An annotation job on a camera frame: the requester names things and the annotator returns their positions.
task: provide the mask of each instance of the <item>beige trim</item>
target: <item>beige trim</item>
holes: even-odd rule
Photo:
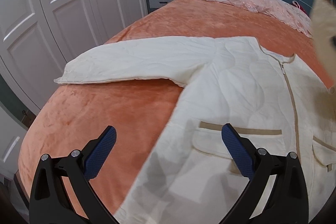
[[[336,148],[335,148],[335,147],[333,147],[333,146],[331,146],[331,145],[325,143],[324,141],[318,139],[317,137],[313,136],[313,140],[314,140],[315,142],[319,143],[320,145],[322,145],[322,146],[324,146],[324,147],[326,147],[326,148],[328,148],[328,149],[333,150],[333,151],[336,152]]]
[[[296,110],[294,95],[293,95],[293,92],[292,92],[292,88],[291,88],[291,86],[289,84],[289,80],[288,80],[288,77],[286,75],[284,66],[282,64],[280,64],[280,66],[281,66],[281,68],[283,70],[283,76],[285,77],[285,81],[286,81],[286,84],[287,84],[287,87],[288,87],[288,91],[289,91],[289,94],[290,94],[290,97],[291,97],[291,100],[292,100],[292,105],[293,105],[293,110],[294,110],[296,154],[297,154],[297,157],[298,157],[299,161],[301,161],[300,140],[299,140],[299,122],[298,122],[298,117],[297,117],[297,110]]]
[[[236,175],[242,175],[239,171],[238,166],[236,165],[234,160],[231,160],[231,164],[230,164],[230,172]]]
[[[209,123],[209,122],[199,123],[199,128],[222,131],[222,127],[223,126],[220,124],[214,124],[214,123]],[[239,134],[247,134],[247,135],[281,135],[282,134],[281,129],[269,130],[269,129],[254,129],[254,128],[239,128],[239,127],[234,127],[234,129]]]
[[[267,54],[266,52],[263,51],[263,48],[262,48],[262,46],[260,45],[260,42],[259,42],[258,39],[257,39],[257,42],[258,42],[258,45],[259,45],[260,50],[261,50],[264,54],[266,54],[266,55],[272,57],[274,60],[278,61],[278,62],[281,64],[280,60],[276,59],[273,55],[271,55],[271,54]],[[283,62],[283,64],[290,64],[290,63],[292,63],[292,62],[294,61],[295,57],[296,57],[296,53],[293,53],[293,55],[289,57],[290,60],[289,60],[288,62]]]

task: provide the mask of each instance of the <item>white wardrobe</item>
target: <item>white wardrobe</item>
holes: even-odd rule
[[[146,14],[146,0],[0,0],[0,73],[38,114],[67,62]]]

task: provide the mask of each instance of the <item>cat ear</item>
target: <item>cat ear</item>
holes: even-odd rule
[[[330,0],[314,0],[310,18],[317,57],[336,83],[336,7]]]

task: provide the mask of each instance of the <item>nightstand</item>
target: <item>nightstand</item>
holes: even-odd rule
[[[173,0],[147,0],[148,13],[154,12],[158,8],[161,8],[172,1]]]

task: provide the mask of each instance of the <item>orange blanket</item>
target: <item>orange blanket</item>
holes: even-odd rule
[[[107,43],[171,35],[256,37],[268,50],[285,56],[298,54],[327,87],[332,85],[316,59],[311,39],[276,19],[222,3],[175,0]],[[106,208],[114,213],[167,123],[181,91],[164,79],[59,87],[22,143],[19,172],[27,193],[30,194],[42,154],[66,156],[97,138],[107,125],[113,125],[118,133],[116,145],[90,183]],[[84,215],[67,180],[65,184],[74,208]]]

